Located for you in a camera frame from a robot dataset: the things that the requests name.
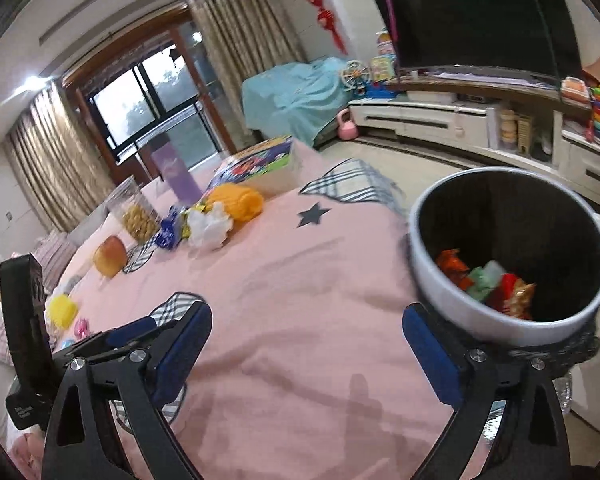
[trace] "pink kettlebell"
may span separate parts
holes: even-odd
[[[344,115],[349,114],[349,120],[345,121],[344,120]],[[353,122],[350,118],[351,112],[349,111],[348,108],[345,108],[344,110],[340,111],[338,113],[338,115],[336,116],[336,119],[338,120],[338,124],[340,125],[338,127],[338,136],[342,139],[342,140],[352,140],[355,139],[357,136],[359,136],[359,132],[358,132],[358,127],[356,126],[356,123]]]

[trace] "jar of nuts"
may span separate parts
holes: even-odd
[[[139,244],[160,229],[160,217],[140,191],[132,176],[118,186],[106,201],[107,208]]]

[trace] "blue gripper pad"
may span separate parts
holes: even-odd
[[[173,402],[187,380],[202,347],[211,334],[211,308],[204,301],[197,300],[189,307],[178,325],[180,323],[186,325],[155,367],[155,390],[151,398],[157,408]]]
[[[402,332],[438,400],[457,410],[462,405],[458,368],[412,306],[405,308],[402,314]]]
[[[155,327],[156,324],[153,317],[141,317],[140,319],[136,319],[131,323],[127,323],[126,325],[112,330],[107,336],[107,344],[112,348],[122,348],[136,337],[150,332]]]

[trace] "apple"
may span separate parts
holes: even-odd
[[[107,278],[113,278],[127,262],[125,245],[117,236],[110,236],[93,254],[93,265]]]

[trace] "light blue sheet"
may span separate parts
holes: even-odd
[[[351,99],[340,79],[346,62],[337,57],[311,64],[275,66],[242,83],[247,127],[265,137],[292,135],[312,146],[314,139]]]

